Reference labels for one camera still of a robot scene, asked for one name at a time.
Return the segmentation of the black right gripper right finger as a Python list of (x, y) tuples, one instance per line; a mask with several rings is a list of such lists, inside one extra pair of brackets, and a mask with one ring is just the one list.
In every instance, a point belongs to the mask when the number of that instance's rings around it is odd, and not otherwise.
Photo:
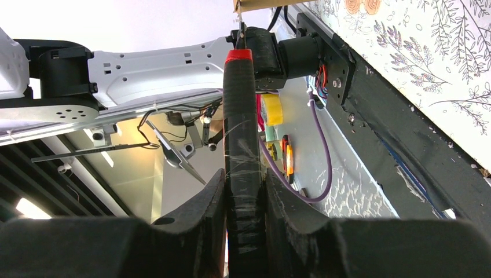
[(265, 179), (270, 277), (489, 277), (490, 243), (454, 220), (330, 218)]

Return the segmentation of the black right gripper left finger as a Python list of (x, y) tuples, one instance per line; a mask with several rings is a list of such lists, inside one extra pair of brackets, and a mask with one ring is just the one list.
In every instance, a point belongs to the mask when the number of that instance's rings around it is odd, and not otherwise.
[(225, 173), (149, 224), (134, 217), (1, 225), (2, 277), (222, 277)]

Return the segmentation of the red black utility knife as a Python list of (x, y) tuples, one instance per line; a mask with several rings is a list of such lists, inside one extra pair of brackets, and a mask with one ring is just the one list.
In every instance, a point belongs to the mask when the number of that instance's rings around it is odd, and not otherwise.
[(230, 277), (267, 277), (265, 209), (252, 51), (240, 22), (223, 72), (223, 144)]

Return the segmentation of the brown cardboard express box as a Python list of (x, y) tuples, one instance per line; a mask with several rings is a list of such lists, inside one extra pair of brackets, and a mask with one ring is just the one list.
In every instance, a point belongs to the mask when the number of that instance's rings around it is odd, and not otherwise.
[(303, 0), (234, 0), (234, 12), (248, 12), (252, 10), (276, 8), (305, 2)]

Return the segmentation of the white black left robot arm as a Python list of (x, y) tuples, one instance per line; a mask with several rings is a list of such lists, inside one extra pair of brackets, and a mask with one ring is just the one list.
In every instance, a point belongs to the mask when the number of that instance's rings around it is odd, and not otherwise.
[(226, 105), (245, 113), (256, 90), (314, 74), (320, 56), (311, 36), (277, 41), (256, 27), (198, 45), (129, 53), (1, 32), (1, 119), (88, 122), (104, 109), (204, 89), (220, 90)]

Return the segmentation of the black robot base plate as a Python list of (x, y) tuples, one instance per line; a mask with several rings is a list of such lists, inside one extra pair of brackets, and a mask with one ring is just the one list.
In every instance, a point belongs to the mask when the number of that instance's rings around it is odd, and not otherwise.
[(327, 111), (401, 218), (444, 218), (452, 209), (490, 233), (490, 185), (459, 147), (355, 50), (308, 13), (298, 34), (321, 44)]

